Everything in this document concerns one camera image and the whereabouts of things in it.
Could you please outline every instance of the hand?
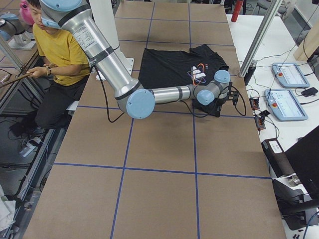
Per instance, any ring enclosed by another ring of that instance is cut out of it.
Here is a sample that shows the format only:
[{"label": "hand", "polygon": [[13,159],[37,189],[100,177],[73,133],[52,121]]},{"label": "hand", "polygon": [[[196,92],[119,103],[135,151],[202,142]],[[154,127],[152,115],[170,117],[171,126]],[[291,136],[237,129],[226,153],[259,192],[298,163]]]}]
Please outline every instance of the hand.
[{"label": "hand", "polygon": [[57,65],[55,65],[55,64],[53,64],[53,63],[44,64],[43,66],[44,66],[44,67],[48,66],[48,67],[51,67],[51,68],[53,68],[53,67],[58,67]]},{"label": "hand", "polygon": [[29,69],[27,73],[32,73],[30,77],[38,78],[40,76],[45,76],[47,73],[47,69],[45,67],[34,67],[32,69]]}]

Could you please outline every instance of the blue joint cap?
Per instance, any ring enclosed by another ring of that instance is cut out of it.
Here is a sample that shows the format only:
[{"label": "blue joint cap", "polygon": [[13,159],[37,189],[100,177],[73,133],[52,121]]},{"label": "blue joint cap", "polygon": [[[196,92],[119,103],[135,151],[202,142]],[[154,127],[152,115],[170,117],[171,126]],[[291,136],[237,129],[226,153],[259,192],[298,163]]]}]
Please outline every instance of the blue joint cap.
[{"label": "blue joint cap", "polygon": [[1,15],[3,20],[18,20],[18,17],[13,13],[5,13]]},{"label": "blue joint cap", "polygon": [[61,29],[61,27],[53,20],[42,17],[42,23],[45,26]]},{"label": "blue joint cap", "polygon": [[200,92],[197,93],[196,98],[202,105],[206,106],[209,103],[213,102],[213,100],[215,99],[215,96],[209,90],[201,90]]},{"label": "blue joint cap", "polygon": [[215,81],[220,83],[228,83],[230,82],[230,74],[228,71],[219,70],[219,71],[216,71],[214,75],[214,79]]},{"label": "blue joint cap", "polygon": [[47,7],[56,11],[72,11],[76,9],[82,0],[40,0]]},{"label": "blue joint cap", "polygon": [[135,119],[144,119],[149,116],[155,107],[155,99],[153,94],[146,89],[134,91],[127,103],[126,110],[129,116]]},{"label": "blue joint cap", "polygon": [[9,41],[11,39],[11,36],[5,31],[0,30],[0,36],[2,36],[5,41]]}]

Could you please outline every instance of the boy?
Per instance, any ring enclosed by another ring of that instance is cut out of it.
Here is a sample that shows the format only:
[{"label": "boy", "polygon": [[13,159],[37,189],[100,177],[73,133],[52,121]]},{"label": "boy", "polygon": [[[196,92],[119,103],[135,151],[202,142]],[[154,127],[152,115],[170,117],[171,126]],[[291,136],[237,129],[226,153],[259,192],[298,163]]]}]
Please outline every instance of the boy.
[{"label": "boy", "polygon": [[70,32],[42,23],[39,0],[27,1],[34,20],[34,38],[44,61],[43,67],[34,67],[28,73],[34,78],[54,76],[35,122],[41,128],[67,127],[71,116],[65,110],[82,95],[90,74],[88,60]]}]

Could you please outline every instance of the red bottle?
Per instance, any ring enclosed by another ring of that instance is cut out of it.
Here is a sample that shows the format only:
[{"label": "red bottle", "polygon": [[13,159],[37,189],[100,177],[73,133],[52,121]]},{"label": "red bottle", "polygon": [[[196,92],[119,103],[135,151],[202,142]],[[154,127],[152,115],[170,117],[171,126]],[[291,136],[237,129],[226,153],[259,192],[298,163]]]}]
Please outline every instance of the red bottle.
[{"label": "red bottle", "polygon": [[233,11],[233,15],[231,17],[231,21],[232,22],[236,22],[237,21],[237,17],[239,15],[240,9],[243,6],[243,0],[237,0],[236,1],[236,5],[235,5],[235,9]]}]

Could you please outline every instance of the pink plush toy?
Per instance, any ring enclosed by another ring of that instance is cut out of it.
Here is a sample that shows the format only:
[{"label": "pink plush toy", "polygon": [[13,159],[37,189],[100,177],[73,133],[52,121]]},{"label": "pink plush toy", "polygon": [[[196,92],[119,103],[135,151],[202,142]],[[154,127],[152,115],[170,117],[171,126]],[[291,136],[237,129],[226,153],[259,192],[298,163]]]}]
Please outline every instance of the pink plush toy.
[{"label": "pink plush toy", "polygon": [[20,2],[20,11],[19,12],[20,12],[22,19],[25,21],[26,24],[31,25],[31,26],[34,24],[34,21],[32,19],[31,12],[29,9],[29,5],[28,5],[26,0],[22,0]]}]

